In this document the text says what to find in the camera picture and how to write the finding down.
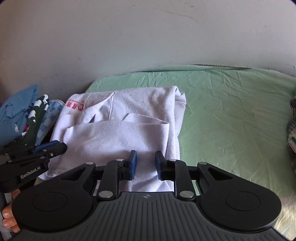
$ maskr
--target green bed sheet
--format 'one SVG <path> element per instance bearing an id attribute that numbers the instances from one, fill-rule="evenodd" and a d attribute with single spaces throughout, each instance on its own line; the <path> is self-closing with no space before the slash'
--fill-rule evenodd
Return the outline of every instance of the green bed sheet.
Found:
<path id="1" fill-rule="evenodd" d="M 276 229 L 296 236 L 296 177 L 286 125 L 296 78 L 272 70 L 178 66 L 96 80 L 87 92 L 176 85 L 187 105 L 181 160 L 209 162 L 274 191 L 282 201 Z"/>

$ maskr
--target fingernail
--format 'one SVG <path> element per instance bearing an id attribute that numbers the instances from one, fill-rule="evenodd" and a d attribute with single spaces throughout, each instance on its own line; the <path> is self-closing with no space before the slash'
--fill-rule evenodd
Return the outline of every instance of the fingernail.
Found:
<path id="1" fill-rule="evenodd" d="M 4 211 L 2 213 L 2 215 L 3 215 L 4 218 L 9 218 L 9 212 L 8 211 Z"/>
<path id="2" fill-rule="evenodd" d="M 6 227 L 6 228 L 9 227 L 9 221 L 7 221 L 7 220 L 4 219 L 4 220 L 2 221 L 2 223 L 3 223 L 4 227 Z"/>

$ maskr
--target white fabric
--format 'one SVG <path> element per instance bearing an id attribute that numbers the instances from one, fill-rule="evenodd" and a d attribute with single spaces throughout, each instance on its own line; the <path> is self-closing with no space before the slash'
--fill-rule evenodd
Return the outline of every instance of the white fabric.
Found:
<path id="1" fill-rule="evenodd" d="M 52 135 L 68 149 L 52 158 L 49 170 L 39 177 L 46 180 L 89 161 L 103 166 L 136 150 L 135 179 L 120 182 L 120 190 L 173 191 L 173 182 L 158 180 L 155 152 L 180 159 L 178 134 L 185 105 L 185 94 L 176 86 L 75 94 Z"/>

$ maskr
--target metal rivet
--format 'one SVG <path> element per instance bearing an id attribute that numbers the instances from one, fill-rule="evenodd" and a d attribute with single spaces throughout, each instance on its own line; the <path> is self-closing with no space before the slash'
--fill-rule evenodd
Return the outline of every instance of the metal rivet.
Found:
<path id="1" fill-rule="evenodd" d="M 110 198 L 113 196 L 113 192 L 111 191 L 101 191 L 99 192 L 99 196 L 102 198 Z"/>
<path id="2" fill-rule="evenodd" d="M 183 198 L 192 198 L 194 196 L 194 193 L 186 190 L 186 191 L 181 191 L 179 195 Z"/>

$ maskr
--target wall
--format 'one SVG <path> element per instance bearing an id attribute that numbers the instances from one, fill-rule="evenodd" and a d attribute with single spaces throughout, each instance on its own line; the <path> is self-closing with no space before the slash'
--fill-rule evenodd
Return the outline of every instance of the wall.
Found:
<path id="1" fill-rule="evenodd" d="M 296 70 L 289 0 L 6 0 L 0 102 L 29 84 L 65 100 L 103 76 L 175 64 Z"/>

